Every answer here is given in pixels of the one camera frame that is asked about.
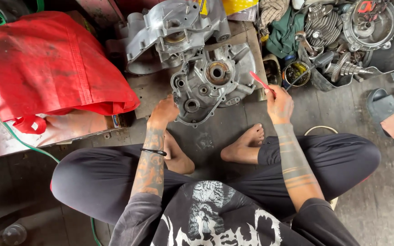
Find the black slipper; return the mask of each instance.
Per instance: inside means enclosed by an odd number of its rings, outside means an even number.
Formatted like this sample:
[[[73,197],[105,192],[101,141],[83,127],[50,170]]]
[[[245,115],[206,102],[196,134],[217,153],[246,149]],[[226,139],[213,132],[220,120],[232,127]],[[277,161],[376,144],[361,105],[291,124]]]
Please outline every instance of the black slipper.
[[[367,110],[375,124],[376,131],[382,137],[390,137],[381,127],[381,122],[394,114],[394,98],[382,88],[370,92],[366,102]]]

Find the gear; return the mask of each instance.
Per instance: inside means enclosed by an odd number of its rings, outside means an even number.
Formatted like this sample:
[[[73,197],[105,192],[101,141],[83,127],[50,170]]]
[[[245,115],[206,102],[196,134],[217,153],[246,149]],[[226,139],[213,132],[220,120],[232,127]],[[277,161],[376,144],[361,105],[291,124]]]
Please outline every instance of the gear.
[[[340,70],[342,69],[343,65],[351,59],[350,52],[344,52],[340,58],[338,59],[334,70],[332,71],[331,81],[336,82],[340,78]]]

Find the wooden floor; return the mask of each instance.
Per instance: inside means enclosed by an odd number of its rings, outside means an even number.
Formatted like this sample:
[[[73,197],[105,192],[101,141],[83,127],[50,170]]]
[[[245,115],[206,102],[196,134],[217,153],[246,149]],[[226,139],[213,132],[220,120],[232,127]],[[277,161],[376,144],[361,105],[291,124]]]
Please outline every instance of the wooden floor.
[[[391,81],[384,76],[326,93],[317,91],[311,84],[290,90],[295,101],[292,123],[296,134],[303,135],[313,126],[331,126],[340,133],[365,137],[381,150],[378,170],[342,195],[335,211],[360,245],[394,245],[394,146],[391,140],[377,136],[365,108],[369,90],[384,87],[394,92],[394,84],[387,80]],[[222,148],[255,123],[263,124],[267,136],[275,135],[265,102],[250,101],[252,96],[239,105],[217,109],[215,115],[197,129],[180,123],[168,126],[184,152],[194,160],[194,176],[220,180],[255,168],[223,163],[219,156]],[[145,123],[145,119],[137,120],[128,130],[112,133],[109,139],[100,135],[48,150],[61,159],[78,148],[143,143]],[[329,132],[315,130],[310,134],[323,133]],[[32,200],[52,198],[49,181],[55,165],[47,156],[31,151],[0,158],[0,217]],[[88,216],[55,200],[48,205],[51,209],[20,221],[28,230],[28,239],[23,245],[96,245]],[[101,243],[107,245],[113,226],[96,221],[96,227]]]

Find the forearm tattoo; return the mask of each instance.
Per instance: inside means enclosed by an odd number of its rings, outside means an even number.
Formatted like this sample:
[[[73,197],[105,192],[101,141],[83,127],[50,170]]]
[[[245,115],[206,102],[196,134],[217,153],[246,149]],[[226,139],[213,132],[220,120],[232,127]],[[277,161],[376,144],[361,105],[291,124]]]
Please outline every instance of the forearm tattoo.
[[[306,185],[318,185],[303,150],[294,135],[292,124],[277,124],[275,130],[281,151],[282,176],[290,191]]]
[[[144,147],[151,150],[164,149],[164,130],[147,128]],[[142,151],[133,182],[132,197],[136,193],[151,193],[162,197],[164,191],[164,157]]]

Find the tin can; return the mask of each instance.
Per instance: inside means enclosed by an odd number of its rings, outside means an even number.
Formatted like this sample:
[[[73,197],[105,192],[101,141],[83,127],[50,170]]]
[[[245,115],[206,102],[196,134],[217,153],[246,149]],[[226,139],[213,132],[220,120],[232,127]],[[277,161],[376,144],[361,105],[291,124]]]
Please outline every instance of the tin can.
[[[296,76],[293,76],[290,73],[293,73],[293,71],[295,71],[296,73],[299,73],[299,75],[300,75],[308,69],[309,69],[309,66],[304,62],[295,61],[295,62],[290,63],[287,67],[285,67],[282,70],[282,87],[288,88],[288,86],[291,85],[291,81],[293,81],[297,78]],[[299,87],[299,86],[306,84],[309,81],[310,77],[311,77],[311,71],[308,71],[308,73],[306,73],[306,75],[302,76],[302,78],[299,81],[297,81],[296,84],[293,85],[293,87]]]

